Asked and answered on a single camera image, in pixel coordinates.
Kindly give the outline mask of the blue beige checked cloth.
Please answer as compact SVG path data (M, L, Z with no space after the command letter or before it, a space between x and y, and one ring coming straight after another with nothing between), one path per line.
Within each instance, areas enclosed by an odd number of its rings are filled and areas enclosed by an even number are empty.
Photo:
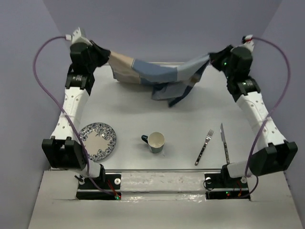
M108 60L114 79L151 86L152 99L167 101L169 107L184 99L200 82L209 62L210 57L205 54L177 67L166 67L116 52L112 52Z

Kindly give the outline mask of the blue floral plate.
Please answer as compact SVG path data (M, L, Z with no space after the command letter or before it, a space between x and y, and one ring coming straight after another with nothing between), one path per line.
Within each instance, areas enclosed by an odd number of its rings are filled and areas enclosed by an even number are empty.
M92 123L80 130L79 136L84 143L90 160L97 162L105 159L115 149L117 136L114 129L105 123Z

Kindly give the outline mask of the dark green mug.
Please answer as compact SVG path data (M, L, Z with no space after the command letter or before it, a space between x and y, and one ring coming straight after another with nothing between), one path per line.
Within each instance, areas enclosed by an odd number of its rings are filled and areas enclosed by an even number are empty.
M142 135L141 140L148 144L150 151L154 154L162 152L165 145L165 137L160 132Z

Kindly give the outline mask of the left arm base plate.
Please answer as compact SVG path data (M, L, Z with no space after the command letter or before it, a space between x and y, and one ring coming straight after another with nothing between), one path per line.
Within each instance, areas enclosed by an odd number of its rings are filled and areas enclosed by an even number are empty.
M105 181L89 178L81 175L74 176L78 180L76 198L78 200L121 200L122 175L110 173L105 175Z

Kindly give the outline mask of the steel fork patterned handle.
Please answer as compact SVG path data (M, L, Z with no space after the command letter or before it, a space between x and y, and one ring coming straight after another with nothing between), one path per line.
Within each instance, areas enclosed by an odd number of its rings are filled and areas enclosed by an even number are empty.
M202 149L201 149L201 151L200 151L200 153L199 153L199 155L198 155L198 157L197 157L197 159L195 161L195 164L194 164L195 166L197 166L199 164L200 159L201 159L201 157L203 155L203 152L206 149L206 146L208 145L209 141L211 140L211 138L213 136L213 133L214 133L214 130L210 129L208 134L206 135L205 141L204 141L204 145L203 145L203 147L202 147Z

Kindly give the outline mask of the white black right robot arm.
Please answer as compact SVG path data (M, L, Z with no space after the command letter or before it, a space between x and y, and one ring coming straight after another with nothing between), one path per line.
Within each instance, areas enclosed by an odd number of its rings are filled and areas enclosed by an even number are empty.
M237 178L263 176L285 171L298 151L295 142L289 142L276 127L267 110L260 87L250 76L252 52L244 46L228 46L220 52L209 54L212 66L223 72L227 89L236 104L243 110L256 135L248 160L224 165L219 181L224 187L232 186Z

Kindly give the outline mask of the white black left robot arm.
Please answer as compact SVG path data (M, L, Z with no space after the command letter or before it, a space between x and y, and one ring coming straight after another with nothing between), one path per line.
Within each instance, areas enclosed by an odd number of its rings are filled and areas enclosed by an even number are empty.
M70 46L69 66L64 103L50 138L43 139L41 147L52 168L71 170L89 178L94 188L105 184L103 165L89 159L78 128L84 107L91 95L95 82L94 71L107 63L110 51L93 41L76 42Z

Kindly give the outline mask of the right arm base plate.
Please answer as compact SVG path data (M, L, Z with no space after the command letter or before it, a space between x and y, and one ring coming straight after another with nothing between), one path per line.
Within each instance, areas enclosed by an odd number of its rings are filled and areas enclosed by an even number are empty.
M220 173L205 174L203 187L207 200L250 199L250 189L246 180L234 178L224 182L220 178Z

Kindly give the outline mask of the steel table knife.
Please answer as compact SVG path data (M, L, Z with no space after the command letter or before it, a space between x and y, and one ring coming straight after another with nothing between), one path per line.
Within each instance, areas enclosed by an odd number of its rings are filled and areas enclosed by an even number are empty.
M221 139L222 139L223 146L224 146L226 163L230 164L229 153L228 153L228 148L227 148L227 142L226 142L226 139L225 139L223 123L221 123L221 125L220 125L220 133L221 133Z

